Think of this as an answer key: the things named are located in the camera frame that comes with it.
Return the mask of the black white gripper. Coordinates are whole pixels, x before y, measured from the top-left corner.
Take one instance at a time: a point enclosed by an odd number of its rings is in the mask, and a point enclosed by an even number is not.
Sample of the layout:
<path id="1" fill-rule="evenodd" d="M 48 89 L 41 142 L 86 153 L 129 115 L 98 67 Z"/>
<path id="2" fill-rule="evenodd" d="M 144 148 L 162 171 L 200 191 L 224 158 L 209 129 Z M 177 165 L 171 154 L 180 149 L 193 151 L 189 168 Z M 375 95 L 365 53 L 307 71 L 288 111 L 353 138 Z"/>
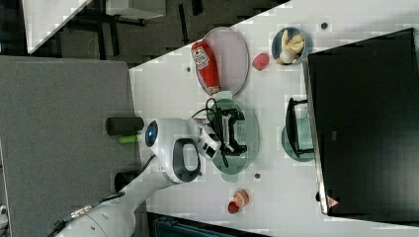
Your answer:
<path id="1" fill-rule="evenodd" d="M 246 145 L 229 144 L 228 120 L 245 120 L 244 114 L 236 109 L 223 110 L 221 114 L 221 135 L 215 133 L 207 119 L 201 125 L 198 151 L 208 160 L 213 160 L 219 154 L 241 155 L 247 151 Z"/>

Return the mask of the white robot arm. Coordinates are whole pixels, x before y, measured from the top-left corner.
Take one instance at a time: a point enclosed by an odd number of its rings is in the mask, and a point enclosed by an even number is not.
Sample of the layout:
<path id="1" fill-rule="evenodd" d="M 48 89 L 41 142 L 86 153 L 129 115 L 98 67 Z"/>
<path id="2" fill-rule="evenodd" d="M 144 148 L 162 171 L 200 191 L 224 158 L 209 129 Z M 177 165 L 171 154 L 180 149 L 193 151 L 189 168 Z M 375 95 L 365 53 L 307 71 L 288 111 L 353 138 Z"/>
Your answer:
<path id="1" fill-rule="evenodd" d="M 152 152 L 140 174 L 115 195 L 86 205 L 56 224 L 47 237 L 131 237 L 135 210 L 153 193 L 190 183 L 212 161 L 224 174 L 238 173 L 248 147 L 240 140 L 246 116 L 236 109 L 214 109 L 204 119 L 159 118 L 144 134 Z"/>

